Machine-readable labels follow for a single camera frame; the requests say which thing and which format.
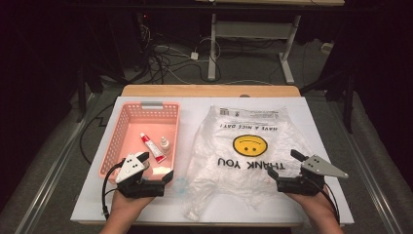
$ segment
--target basket handle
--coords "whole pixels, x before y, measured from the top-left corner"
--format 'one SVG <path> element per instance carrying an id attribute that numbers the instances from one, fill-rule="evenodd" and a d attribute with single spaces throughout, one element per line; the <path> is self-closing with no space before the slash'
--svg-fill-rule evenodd
<path id="1" fill-rule="evenodd" d="M 161 101 L 143 101 L 140 103 L 142 109 L 163 109 L 164 104 Z"/>

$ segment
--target pink plastic basket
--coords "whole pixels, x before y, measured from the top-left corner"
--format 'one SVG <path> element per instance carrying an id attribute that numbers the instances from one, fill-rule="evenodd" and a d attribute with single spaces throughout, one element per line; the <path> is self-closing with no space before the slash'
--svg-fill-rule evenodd
<path id="1" fill-rule="evenodd" d="M 179 124 L 179 103 L 161 101 L 125 102 L 116 121 L 106 153 L 100 165 L 99 176 L 105 177 L 109 170 L 126 158 L 128 154 L 149 152 L 150 167 L 143 176 L 147 179 L 161 179 L 173 170 L 176 136 Z M 161 137 L 169 141 L 167 159 L 157 163 L 152 152 L 140 138 L 145 133 L 162 150 Z M 114 183 L 119 170 L 109 181 Z"/>

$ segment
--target plastic bag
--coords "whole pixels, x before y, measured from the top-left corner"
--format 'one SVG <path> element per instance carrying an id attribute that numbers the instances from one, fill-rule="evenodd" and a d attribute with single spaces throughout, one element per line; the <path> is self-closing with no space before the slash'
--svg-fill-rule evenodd
<path id="1" fill-rule="evenodd" d="M 183 214 L 194 221 L 214 192 L 235 194 L 252 207 L 280 195 L 267 174 L 296 177 L 300 162 L 291 149 L 312 154 L 286 108 L 248 111 L 212 106 L 198 129 L 187 171 Z"/>

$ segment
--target black wall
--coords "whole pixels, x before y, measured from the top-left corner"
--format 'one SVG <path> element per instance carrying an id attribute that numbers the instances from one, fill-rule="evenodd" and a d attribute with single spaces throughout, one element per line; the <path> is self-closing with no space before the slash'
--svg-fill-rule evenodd
<path id="1" fill-rule="evenodd" d="M 76 20 L 56 11 L 53 1 L 0 4 L 0 210 L 71 108 L 75 28 Z"/>
<path id="2" fill-rule="evenodd" d="M 366 3 L 354 4 L 363 7 Z M 375 6 L 377 13 L 348 17 L 320 79 L 351 69 L 369 119 L 412 187 L 413 7 L 408 0 L 369 1 L 368 6 Z"/>

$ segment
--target yellow smiley face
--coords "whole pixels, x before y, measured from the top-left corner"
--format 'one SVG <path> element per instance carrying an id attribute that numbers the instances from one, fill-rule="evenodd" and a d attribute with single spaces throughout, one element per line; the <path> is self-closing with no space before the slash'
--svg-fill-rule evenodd
<path id="1" fill-rule="evenodd" d="M 238 136 L 234 139 L 233 146 L 235 151 L 247 157 L 259 156 L 268 148 L 267 141 L 255 135 Z"/>

